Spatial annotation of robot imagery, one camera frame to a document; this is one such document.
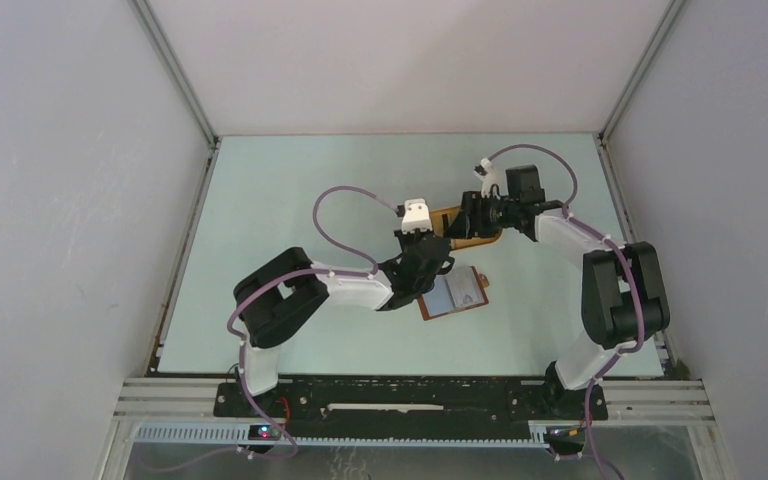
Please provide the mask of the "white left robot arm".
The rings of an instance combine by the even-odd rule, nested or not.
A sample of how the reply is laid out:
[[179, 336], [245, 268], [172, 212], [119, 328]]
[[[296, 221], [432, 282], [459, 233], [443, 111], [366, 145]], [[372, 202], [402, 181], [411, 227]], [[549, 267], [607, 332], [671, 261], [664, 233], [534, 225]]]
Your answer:
[[329, 266], [291, 247], [233, 289], [236, 301], [227, 329], [240, 341], [238, 404], [264, 416], [276, 403], [280, 348], [323, 305], [372, 311], [403, 308], [430, 292], [454, 265], [451, 241], [432, 232], [397, 231], [401, 252], [374, 269]]

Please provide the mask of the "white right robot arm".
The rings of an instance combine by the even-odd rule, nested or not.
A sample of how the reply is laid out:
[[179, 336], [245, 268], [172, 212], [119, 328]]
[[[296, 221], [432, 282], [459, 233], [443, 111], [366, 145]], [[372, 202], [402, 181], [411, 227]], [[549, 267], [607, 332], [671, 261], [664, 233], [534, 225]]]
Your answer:
[[541, 392], [545, 411], [566, 418], [580, 407], [580, 390], [668, 326], [657, 252], [647, 242], [620, 244], [575, 217], [566, 203], [547, 200], [534, 165], [499, 173], [484, 159], [475, 174], [481, 188], [463, 194], [444, 237], [485, 239], [515, 229], [558, 252], [582, 274], [583, 331], [550, 366], [547, 375], [554, 383]]

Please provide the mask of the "brown leather card holder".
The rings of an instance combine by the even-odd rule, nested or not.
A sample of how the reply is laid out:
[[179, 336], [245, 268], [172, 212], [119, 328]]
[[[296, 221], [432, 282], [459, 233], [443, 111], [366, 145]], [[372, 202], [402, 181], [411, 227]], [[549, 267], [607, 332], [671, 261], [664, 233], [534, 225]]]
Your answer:
[[461, 313], [489, 304], [489, 280], [474, 266], [453, 268], [435, 278], [432, 289], [418, 300], [424, 321]]

